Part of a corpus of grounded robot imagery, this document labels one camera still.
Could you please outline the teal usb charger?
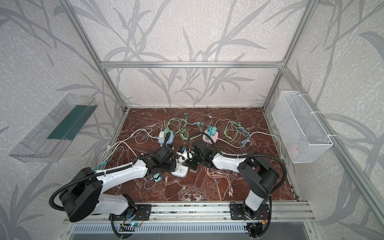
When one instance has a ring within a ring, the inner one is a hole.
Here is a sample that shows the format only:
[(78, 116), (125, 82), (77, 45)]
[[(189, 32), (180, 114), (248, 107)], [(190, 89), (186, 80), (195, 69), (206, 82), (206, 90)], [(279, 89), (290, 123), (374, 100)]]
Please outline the teal usb charger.
[(163, 175), (160, 174), (160, 173), (155, 174), (155, 175), (153, 175), (153, 180), (154, 180), (156, 183), (158, 183), (158, 182), (160, 182), (160, 181), (163, 180)]

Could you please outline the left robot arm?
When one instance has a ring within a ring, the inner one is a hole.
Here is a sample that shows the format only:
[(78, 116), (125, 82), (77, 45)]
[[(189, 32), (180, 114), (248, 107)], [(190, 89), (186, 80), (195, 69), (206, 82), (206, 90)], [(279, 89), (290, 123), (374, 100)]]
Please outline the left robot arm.
[(130, 218), (137, 212), (135, 202), (127, 195), (106, 192), (135, 179), (176, 169), (175, 151), (169, 146), (137, 157), (132, 163), (106, 170), (87, 167), (49, 198), (51, 208), (67, 213), (70, 222), (79, 222), (89, 215), (110, 214)]

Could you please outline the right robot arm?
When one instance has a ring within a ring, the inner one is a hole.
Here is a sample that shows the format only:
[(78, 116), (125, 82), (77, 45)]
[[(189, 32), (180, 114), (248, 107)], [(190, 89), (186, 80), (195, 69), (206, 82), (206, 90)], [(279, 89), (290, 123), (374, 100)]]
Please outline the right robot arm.
[(250, 188), (243, 203), (248, 214), (256, 213), (270, 196), (279, 189), (287, 179), (285, 164), (273, 156), (251, 153), (231, 155), (209, 149), (203, 141), (192, 144), (193, 149), (182, 147), (184, 164), (195, 170), (199, 164), (216, 170), (228, 170), (240, 173)]

